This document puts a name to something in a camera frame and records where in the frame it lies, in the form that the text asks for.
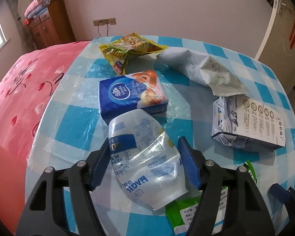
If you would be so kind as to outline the green white snack wrapper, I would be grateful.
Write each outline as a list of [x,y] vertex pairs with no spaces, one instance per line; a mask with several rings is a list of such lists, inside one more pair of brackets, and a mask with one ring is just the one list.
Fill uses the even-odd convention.
[[[193,194],[187,195],[182,199],[172,201],[170,204],[165,206],[165,214],[174,231],[174,235],[186,235],[201,200],[201,194],[202,190],[195,191]],[[219,233],[222,230],[227,200],[228,187],[223,186],[212,235]]]

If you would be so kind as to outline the clear crushed plastic bottle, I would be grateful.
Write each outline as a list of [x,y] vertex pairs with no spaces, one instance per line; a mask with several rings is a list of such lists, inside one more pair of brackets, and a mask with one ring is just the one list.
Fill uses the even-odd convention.
[[115,176],[132,199],[159,210],[188,192],[180,153],[144,110],[110,121],[109,146]]

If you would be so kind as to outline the grey white paper bag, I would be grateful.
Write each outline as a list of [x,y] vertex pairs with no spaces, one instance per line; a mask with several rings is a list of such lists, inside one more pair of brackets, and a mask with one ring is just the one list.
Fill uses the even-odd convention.
[[169,47],[157,61],[179,71],[189,80],[210,87],[215,96],[248,94],[244,83],[212,56],[183,47]]

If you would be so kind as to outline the blue Vinda tissue pack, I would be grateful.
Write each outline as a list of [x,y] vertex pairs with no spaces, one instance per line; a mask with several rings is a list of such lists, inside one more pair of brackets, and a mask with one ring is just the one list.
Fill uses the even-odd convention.
[[99,82],[100,116],[109,124],[115,117],[142,109],[149,114],[167,111],[169,98],[155,70],[128,74]]

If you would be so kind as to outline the white blue milk carton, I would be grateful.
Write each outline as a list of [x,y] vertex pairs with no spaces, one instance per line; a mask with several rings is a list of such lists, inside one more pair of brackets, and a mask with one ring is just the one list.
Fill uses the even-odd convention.
[[286,144],[278,111],[244,95],[213,102],[211,136],[224,146],[251,152],[273,152]]

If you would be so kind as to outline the pink heart bed cover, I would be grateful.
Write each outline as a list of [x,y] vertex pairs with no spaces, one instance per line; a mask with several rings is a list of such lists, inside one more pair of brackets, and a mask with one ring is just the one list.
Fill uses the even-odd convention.
[[0,82],[0,235],[16,232],[39,122],[64,74],[88,44],[77,41],[27,53]]

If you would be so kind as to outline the yellow snack wrapper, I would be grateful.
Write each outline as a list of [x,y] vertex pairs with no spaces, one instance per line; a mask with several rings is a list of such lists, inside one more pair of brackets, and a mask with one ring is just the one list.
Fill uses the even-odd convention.
[[157,44],[134,32],[108,44],[100,45],[101,53],[118,76],[126,74],[129,59],[160,53],[167,48],[167,45]]

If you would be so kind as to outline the brown wooden cabinet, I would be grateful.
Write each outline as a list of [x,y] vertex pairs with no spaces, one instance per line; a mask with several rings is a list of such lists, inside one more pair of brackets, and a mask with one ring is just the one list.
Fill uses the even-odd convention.
[[64,0],[52,0],[46,11],[26,26],[37,49],[76,41]]

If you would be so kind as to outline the folded blankets stack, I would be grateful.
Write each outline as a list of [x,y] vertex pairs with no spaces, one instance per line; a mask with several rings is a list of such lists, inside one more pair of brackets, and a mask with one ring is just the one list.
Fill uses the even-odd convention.
[[24,12],[24,16],[28,19],[32,19],[40,11],[50,5],[52,0],[33,0]]

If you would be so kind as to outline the wall power socket strip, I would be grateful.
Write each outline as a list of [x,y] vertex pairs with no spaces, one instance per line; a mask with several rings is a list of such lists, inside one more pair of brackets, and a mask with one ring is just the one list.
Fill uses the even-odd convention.
[[93,25],[95,27],[104,26],[104,25],[116,25],[116,19],[115,18],[109,18],[109,19],[99,19],[94,20]]

